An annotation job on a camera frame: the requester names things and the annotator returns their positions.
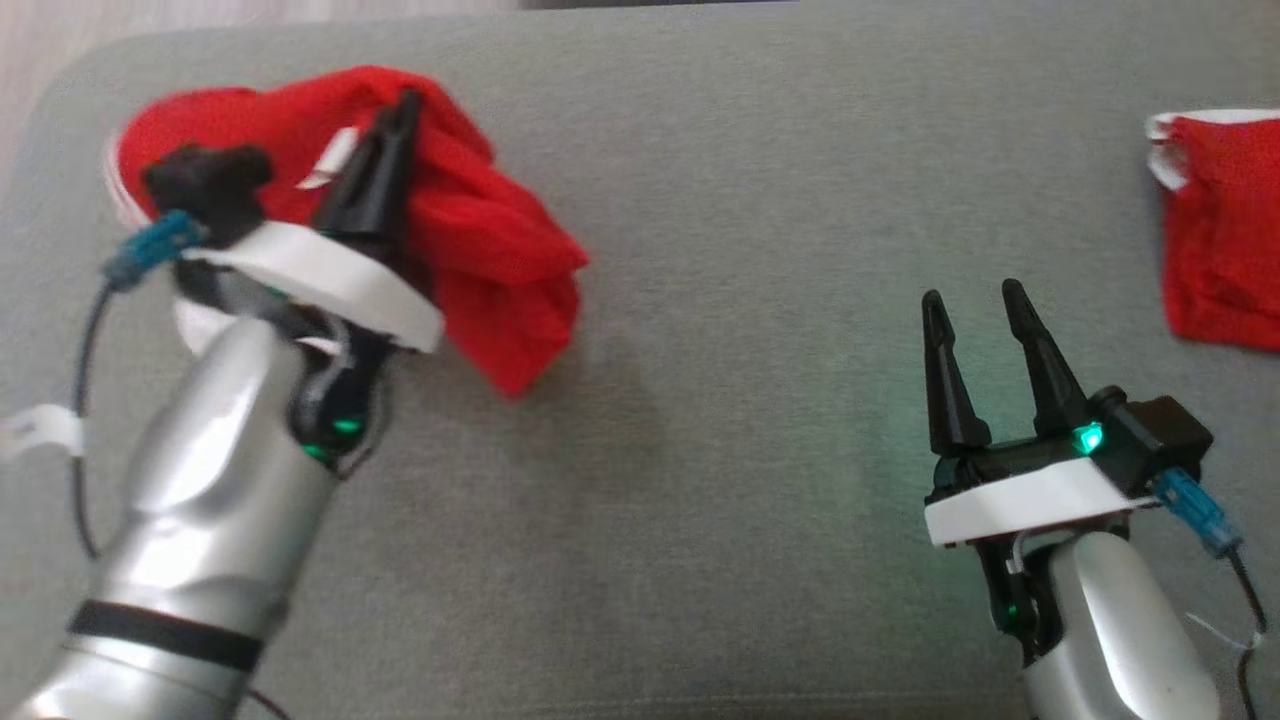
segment blue cable connector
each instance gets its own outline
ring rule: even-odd
[[[1222,509],[1181,468],[1161,473],[1152,489],[1161,505],[1196,530],[1215,560],[1244,542],[1244,536],[1228,520]]]
[[[102,266],[114,292],[128,292],[160,265],[177,260],[182,251],[204,242],[204,232],[182,210],[165,213],[151,225],[124,241],[120,250]]]

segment black strap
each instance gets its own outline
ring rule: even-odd
[[[248,635],[96,600],[81,605],[67,632],[145,644],[243,673],[252,673],[262,655],[262,641]]]

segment white fabric edge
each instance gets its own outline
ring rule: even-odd
[[[111,206],[115,209],[115,218],[120,224],[132,231],[142,229],[151,224],[151,218],[138,205],[138,201],[129,195],[120,174],[120,131],[111,131],[102,147],[102,179],[106,182],[106,192],[111,196]]]
[[[1147,140],[1151,141],[1151,151],[1147,152],[1147,168],[1156,177],[1156,182],[1176,192],[1187,184],[1187,176],[1183,173],[1181,158],[1176,147],[1169,143],[1170,126],[1176,118],[1190,118],[1203,123],[1215,124],[1240,124],[1256,123],[1260,120],[1280,119],[1280,109],[1266,108],[1222,108],[1211,110],[1185,110],[1181,113],[1160,113],[1147,118],[1144,129]]]

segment white wire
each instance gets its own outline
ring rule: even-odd
[[[1188,620],[1190,620],[1192,623],[1196,623],[1201,628],[1204,628],[1206,630],[1213,633],[1213,635],[1217,639],[1220,639],[1220,641],[1225,642],[1226,644],[1234,647],[1239,652],[1244,652],[1247,650],[1257,650],[1260,646],[1262,646],[1262,639],[1263,639],[1262,633],[1254,632],[1253,633],[1253,639],[1249,642],[1249,644],[1244,644],[1240,641],[1236,641],[1236,639],[1233,639],[1233,638],[1228,637],[1226,633],[1219,630],[1213,625],[1210,625],[1208,621],[1206,621],[1204,619],[1202,619],[1199,615],[1196,615],[1194,612],[1187,612],[1185,615],[1187,615]]]
[[[1027,561],[1023,557],[1023,546],[1027,544],[1027,538],[1029,538],[1030,534],[1030,530],[1023,530],[1014,537],[1014,544],[1009,548],[1009,561],[1005,562],[1010,575],[1021,575],[1027,571]]]
[[[338,375],[351,365],[351,333],[347,332],[347,324],[333,313],[321,311],[321,316],[329,325],[329,337],[338,346],[338,351],[329,361],[329,366],[316,378],[317,382],[308,384],[305,402],[311,407],[319,407],[324,402],[325,393],[338,380]]]

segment red towel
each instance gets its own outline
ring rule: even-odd
[[[434,81],[361,67],[268,92],[229,87],[165,97],[122,133],[119,173],[154,217],[142,184],[147,165],[187,143],[253,143],[275,169],[259,193],[268,217],[307,224],[326,188],[297,190],[298,182],[339,129],[364,131],[404,87],[422,95],[404,274],[429,273],[448,337],[516,397],[568,345],[579,309],[572,273],[588,258],[531,192],[494,169],[489,141]]]
[[[1185,184],[1166,214],[1165,309],[1193,340],[1280,351],[1280,119],[1176,117]]]

